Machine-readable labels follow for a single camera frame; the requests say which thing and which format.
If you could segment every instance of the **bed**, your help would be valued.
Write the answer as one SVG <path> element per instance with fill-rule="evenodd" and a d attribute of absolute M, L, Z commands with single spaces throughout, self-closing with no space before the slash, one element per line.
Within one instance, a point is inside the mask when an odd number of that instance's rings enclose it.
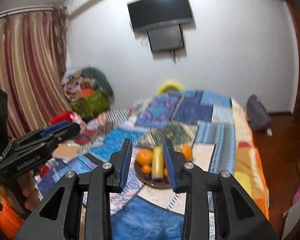
<path fill-rule="evenodd" d="M 259 153 L 245 111 L 233 98 L 206 90 L 170 92 L 140 100 L 133 109 L 112 109 L 93 122 L 93 140 L 83 145 L 75 158 L 55 163 L 38 187 L 45 195 L 65 172 L 91 171 L 97 164 L 86 157 L 87 153 L 100 163 L 108 161 L 111 153 L 120 150 L 123 140 L 131 138 L 133 154 L 127 186 L 121 194 L 110 194 L 114 239 L 181 238 L 185 194 L 144 185 L 133 165 L 142 147 L 159 145 L 165 137 L 172 139 L 175 150 L 180 150 L 183 144 L 191 145 L 193 163 L 203 170 L 231 172 L 269 217 Z M 208 198 L 210 239 L 214 239 L 211 194 Z"/>

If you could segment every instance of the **metal screw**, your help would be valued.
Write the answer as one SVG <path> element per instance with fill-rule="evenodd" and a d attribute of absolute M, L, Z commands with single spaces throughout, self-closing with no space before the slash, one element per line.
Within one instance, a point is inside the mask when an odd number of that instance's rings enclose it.
<path fill-rule="evenodd" d="M 192 169 L 194 167 L 193 163 L 185 163 L 186 169 Z"/>
<path fill-rule="evenodd" d="M 109 169 L 109 168 L 112 167 L 112 164 L 111 164 L 111 163 L 104 163 L 104 164 L 102 165 L 102 167 L 103 167 L 104 169 Z"/>
<path fill-rule="evenodd" d="M 72 178 L 74 176 L 74 174 L 75 174 L 74 171 L 67 171 L 66 172 L 66 177 L 67 178 Z"/>
<path fill-rule="evenodd" d="M 229 178 L 230 177 L 230 172 L 229 171 L 221 171 L 221 176 L 224 178 Z"/>

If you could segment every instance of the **wooden floor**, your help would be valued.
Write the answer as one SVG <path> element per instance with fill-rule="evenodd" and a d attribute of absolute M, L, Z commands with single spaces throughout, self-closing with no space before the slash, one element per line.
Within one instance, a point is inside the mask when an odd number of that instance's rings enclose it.
<path fill-rule="evenodd" d="M 272 137 L 265 131 L 254 133 L 253 138 L 270 192 L 270 223 L 281 236 L 282 214 L 291 207 L 292 198 L 300 186 L 295 168 L 300 158 L 300 126 L 291 116 L 277 116 L 272 118 L 272 133 Z"/>

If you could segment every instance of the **television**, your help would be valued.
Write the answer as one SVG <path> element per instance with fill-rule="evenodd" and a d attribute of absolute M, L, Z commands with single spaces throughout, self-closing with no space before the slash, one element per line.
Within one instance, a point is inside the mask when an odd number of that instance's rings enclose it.
<path fill-rule="evenodd" d="M 185 46 L 180 25 L 165 26 L 147 32 L 152 52 L 176 50 Z"/>
<path fill-rule="evenodd" d="M 128 4 L 132 29 L 146 31 L 193 19 L 188 0 L 139 0 Z"/>

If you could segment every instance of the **striped curtain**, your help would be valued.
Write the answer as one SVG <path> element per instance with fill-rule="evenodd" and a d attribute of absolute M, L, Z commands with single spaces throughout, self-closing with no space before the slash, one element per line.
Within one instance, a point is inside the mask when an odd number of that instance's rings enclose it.
<path fill-rule="evenodd" d="M 45 127 L 68 109 L 61 87 L 65 71 L 64 11 L 0 18 L 0 88 L 8 94 L 11 137 Z"/>

